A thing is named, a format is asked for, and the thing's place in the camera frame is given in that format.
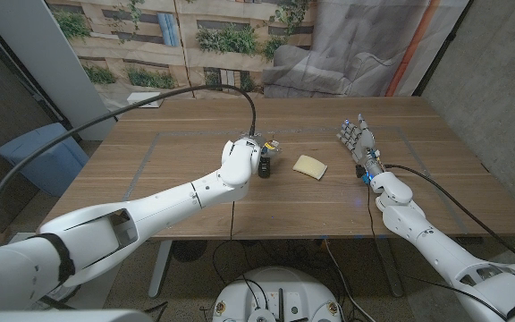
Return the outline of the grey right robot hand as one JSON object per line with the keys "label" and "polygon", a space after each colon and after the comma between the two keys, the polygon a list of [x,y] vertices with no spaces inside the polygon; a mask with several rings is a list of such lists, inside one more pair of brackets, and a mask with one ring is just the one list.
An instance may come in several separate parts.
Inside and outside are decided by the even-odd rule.
{"label": "grey right robot hand", "polygon": [[358,124],[346,119],[336,137],[349,150],[358,165],[367,171],[371,166],[378,166],[375,138],[362,114],[358,115]]}

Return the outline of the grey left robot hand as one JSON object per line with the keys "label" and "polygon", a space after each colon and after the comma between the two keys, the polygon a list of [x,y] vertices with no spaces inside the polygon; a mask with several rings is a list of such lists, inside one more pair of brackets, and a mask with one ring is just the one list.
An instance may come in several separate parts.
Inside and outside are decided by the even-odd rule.
{"label": "grey left robot hand", "polygon": [[256,132],[253,135],[244,133],[240,136],[241,140],[249,141],[254,144],[261,157],[271,158],[281,153],[280,143],[276,140],[269,140],[262,133]]}

